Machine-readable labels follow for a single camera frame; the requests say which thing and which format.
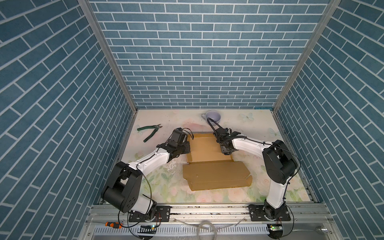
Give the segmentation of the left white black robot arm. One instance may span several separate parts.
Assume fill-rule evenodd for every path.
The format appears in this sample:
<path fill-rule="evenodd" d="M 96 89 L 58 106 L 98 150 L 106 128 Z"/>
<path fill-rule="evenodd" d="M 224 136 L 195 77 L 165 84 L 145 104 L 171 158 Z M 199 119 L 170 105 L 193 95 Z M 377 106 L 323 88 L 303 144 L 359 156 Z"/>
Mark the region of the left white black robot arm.
<path fill-rule="evenodd" d="M 147 156 L 131 163 L 118 162 L 112 169 L 101 198 L 122 213 L 134 211 L 147 219 L 155 216 L 157 202 L 152 197 L 140 195 L 142 180 L 154 170 L 180 155 L 190 153 L 188 132 L 182 128 L 173 130 L 169 139 Z"/>

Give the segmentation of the brown cardboard box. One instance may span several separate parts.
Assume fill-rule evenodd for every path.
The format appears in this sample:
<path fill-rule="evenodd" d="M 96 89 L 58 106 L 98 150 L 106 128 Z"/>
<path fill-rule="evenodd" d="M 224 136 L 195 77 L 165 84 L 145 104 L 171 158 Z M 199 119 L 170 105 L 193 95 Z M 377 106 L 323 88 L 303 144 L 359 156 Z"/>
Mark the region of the brown cardboard box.
<path fill-rule="evenodd" d="M 191 152 L 183 165 L 183 178 L 191 191 L 251 186 L 253 177 L 246 165 L 224 155 L 213 134 L 195 134 L 189 143 Z"/>

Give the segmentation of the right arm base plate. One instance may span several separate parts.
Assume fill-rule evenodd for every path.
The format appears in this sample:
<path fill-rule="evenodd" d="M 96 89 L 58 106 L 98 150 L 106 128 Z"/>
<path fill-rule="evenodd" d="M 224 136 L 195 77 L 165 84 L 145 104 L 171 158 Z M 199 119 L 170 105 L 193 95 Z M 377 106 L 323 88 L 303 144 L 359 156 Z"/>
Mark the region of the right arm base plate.
<path fill-rule="evenodd" d="M 264 205 L 248 205 L 247 206 L 250 214 L 250 218 L 252 222 L 262 222 L 262 221 L 270 221 L 270 222 L 289 222 L 291 221 L 290 212 L 288 207 L 283 204 L 280 208 L 274 209 L 271 206 Z"/>

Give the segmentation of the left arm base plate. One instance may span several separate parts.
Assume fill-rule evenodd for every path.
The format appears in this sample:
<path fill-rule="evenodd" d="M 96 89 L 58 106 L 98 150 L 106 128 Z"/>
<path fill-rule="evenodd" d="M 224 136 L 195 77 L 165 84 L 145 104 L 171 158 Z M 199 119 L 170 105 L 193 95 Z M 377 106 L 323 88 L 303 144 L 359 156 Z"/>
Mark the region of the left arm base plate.
<path fill-rule="evenodd" d="M 130 211 L 129 222 L 169 222 L 171 214 L 171 206 L 156 206 L 152 207 L 147 214 L 140 213 L 138 211 Z"/>

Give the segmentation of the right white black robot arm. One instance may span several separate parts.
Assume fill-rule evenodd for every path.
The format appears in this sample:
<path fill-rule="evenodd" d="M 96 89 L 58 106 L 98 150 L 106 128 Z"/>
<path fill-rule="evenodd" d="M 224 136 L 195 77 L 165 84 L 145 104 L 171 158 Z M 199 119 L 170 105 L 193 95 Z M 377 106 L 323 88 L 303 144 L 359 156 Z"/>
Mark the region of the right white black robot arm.
<path fill-rule="evenodd" d="M 266 172 L 270 178 L 269 193 L 264 201 L 264 215 L 273 221 L 286 214 L 287 186 L 296 174 L 298 164 L 285 143 L 281 140 L 262 142 L 222 127 L 213 129 L 213 135 L 224 155 L 241 150 L 264 159 Z"/>

